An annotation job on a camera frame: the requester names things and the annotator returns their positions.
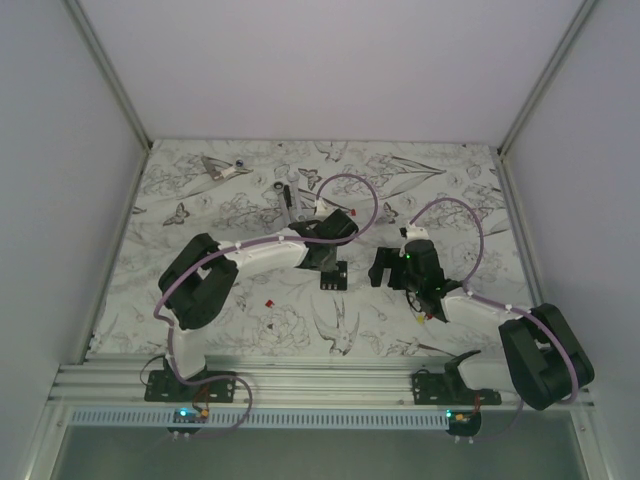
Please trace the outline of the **black fuse box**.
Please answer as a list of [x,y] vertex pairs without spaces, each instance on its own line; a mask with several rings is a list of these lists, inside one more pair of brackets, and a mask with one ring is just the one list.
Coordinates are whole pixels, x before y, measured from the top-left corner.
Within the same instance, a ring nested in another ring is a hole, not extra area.
[[337,261],[332,271],[320,275],[320,289],[326,291],[346,291],[348,289],[348,262]]

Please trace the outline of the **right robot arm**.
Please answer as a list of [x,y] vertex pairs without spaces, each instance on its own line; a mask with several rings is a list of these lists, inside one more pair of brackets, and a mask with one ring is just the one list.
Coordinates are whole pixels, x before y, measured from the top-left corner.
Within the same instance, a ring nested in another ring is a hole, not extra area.
[[570,399],[595,378],[558,307],[543,303],[523,310],[480,298],[446,277],[430,240],[378,248],[368,276],[374,287],[404,292],[412,309],[427,319],[473,328],[500,343],[496,350],[473,347],[454,355],[440,374],[418,374],[442,391],[446,403],[464,405],[476,395],[509,392],[541,411]]

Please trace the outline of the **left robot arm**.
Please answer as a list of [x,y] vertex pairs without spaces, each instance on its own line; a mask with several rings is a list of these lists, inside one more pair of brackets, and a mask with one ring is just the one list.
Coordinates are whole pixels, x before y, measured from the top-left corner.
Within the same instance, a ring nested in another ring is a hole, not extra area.
[[238,242],[217,242],[208,234],[192,238],[161,275],[162,296],[154,310],[154,317],[169,328],[170,392],[184,402],[202,394],[203,331],[221,313],[237,282],[278,269],[332,272],[337,269],[337,248],[358,235],[356,223],[337,209],[320,220],[294,222],[271,236]]

